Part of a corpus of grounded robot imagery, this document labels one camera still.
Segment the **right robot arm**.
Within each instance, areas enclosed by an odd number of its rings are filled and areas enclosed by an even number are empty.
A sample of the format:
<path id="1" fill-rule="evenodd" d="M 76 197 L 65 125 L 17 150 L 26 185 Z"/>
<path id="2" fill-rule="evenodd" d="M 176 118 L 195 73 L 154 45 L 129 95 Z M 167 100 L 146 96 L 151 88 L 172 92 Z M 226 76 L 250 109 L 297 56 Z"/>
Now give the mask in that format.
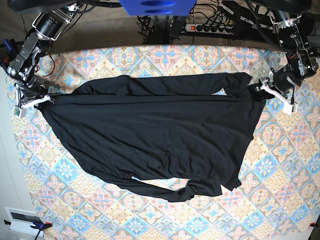
<path id="1" fill-rule="evenodd" d="M 1 67 L 16 81 L 25 98 L 33 99 L 48 93 L 45 80 L 35 75 L 36 66 L 83 5 L 78 0 L 8 1 L 8 7 L 18 14 L 38 14 L 20 49 L 13 40 L 3 41 L 8 58 L 0 60 Z"/>

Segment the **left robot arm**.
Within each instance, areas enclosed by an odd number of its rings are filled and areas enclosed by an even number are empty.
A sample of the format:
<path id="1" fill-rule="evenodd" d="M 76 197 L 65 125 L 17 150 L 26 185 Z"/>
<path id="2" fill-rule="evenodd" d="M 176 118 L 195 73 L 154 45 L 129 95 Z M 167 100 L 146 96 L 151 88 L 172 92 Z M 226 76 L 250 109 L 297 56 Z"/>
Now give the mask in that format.
<path id="1" fill-rule="evenodd" d="M 318 70 L 315 49 L 309 45 L 307 37 L 301 34 L 299 23 L 301 15 L 273 10 L 270 21 L 277 33 L 278 43 L 273 42 L 263 32 L 258 20 L 255 21 L 257 30 L 269 44 L 280 47 L 285 52 L 287 64 L 275 70 L 270 68 L 267 76 L 259 79 L 252 90 L 255 97 L 261 101 L 282 97 L 288 99 L 287 94 L 296 86 L 301 86 L 304 79 L 314 76 Z"/>

